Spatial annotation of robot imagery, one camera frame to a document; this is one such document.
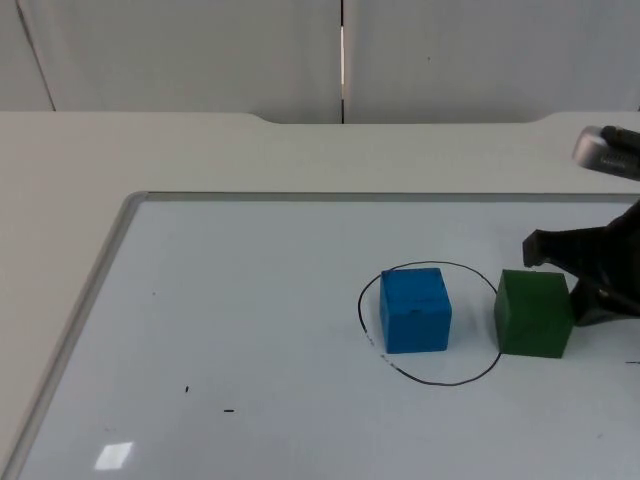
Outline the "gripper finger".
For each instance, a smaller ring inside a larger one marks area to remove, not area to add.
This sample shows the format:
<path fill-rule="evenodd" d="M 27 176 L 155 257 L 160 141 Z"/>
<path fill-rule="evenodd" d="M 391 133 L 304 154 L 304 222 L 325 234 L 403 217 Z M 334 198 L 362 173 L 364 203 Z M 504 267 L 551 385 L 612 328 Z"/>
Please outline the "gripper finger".
<path fill-rule="evenodd" d="M 550 264 L 598 289 L 611 290 L 605 268 L 609 226 L 546 231 L 537 229 L 522 243 L 527 268 Z"/>
<path fill-rule="evenodd" d="M 587 327 L 606 322 L 639 318 L 639 302 L 613 290 L 578 280 L 570 293 L 574 325 Z"/>

